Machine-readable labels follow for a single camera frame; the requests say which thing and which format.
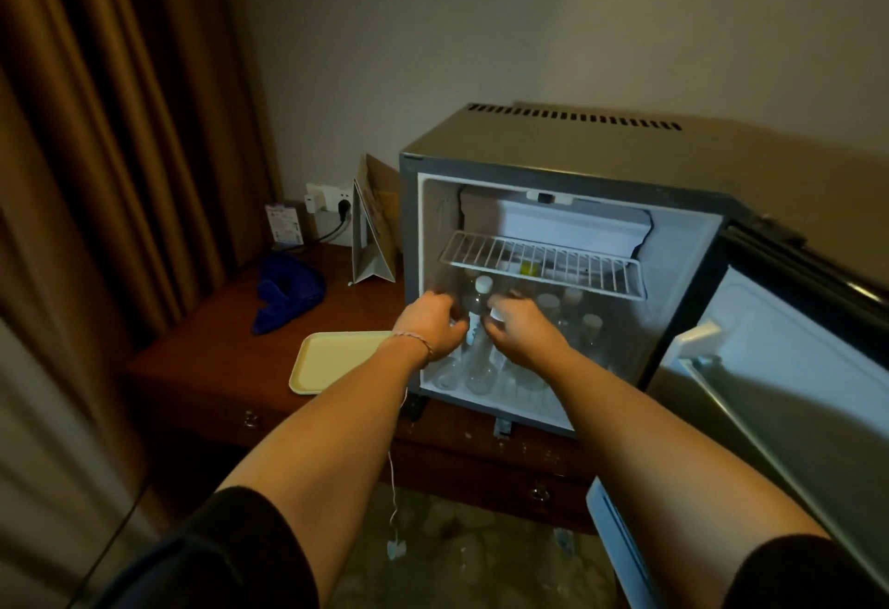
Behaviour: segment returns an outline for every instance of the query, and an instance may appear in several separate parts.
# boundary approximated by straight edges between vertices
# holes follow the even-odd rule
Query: hand
[[[453,298],[450,295],[426,291],[405,308],[392,330],[422,336],[432,348],[429,360],[438,361],[457,349],[470,328],[466,319],[451,325],[452,308]]]
[[[503,323],[485,317],[484,330],[514,364],[540,375],[554,357],[570,349],[563,334],[543,316],[533,300],[495,294],[488,306],[496,308]]]

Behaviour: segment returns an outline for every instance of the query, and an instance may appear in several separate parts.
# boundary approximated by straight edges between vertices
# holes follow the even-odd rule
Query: power outlet
[[[333,211],[336,213],[340,200],[346,200],[352,205],[352,191],[337,188],[336,186],[317,186],[315,183],[306,184],[306,193],[311,194],[320,191],[325,196],[324,211]]]

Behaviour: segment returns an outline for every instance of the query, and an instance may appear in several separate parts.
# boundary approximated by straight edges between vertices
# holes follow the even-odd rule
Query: drawer handle
[[[550,500],[550,491],[543,483],[535,483],[528,491],[528,496],[537,503],[544,503]]]
[[[244,426],[248,429],[256,429],[260,426],[260,416],[251,410],[244,413]]]

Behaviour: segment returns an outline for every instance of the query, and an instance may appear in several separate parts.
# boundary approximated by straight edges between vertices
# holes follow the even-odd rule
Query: mini fridge
[[[889,588],[889,296],[746,206],[756,173],[714,147],[682,120],[469,104],[400,156],[406,301],[476,273],[579,289],[601,366],[763,471]],[[549,388],[479,396],[455,369],[440,389],[435,367],[412,390],[572,434]]]

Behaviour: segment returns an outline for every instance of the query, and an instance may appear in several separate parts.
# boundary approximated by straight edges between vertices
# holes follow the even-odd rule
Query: floor
[[[361,535],[329,606],[557,609],[615,606],[614,572],[600,539],[399,489],[374,490]]]

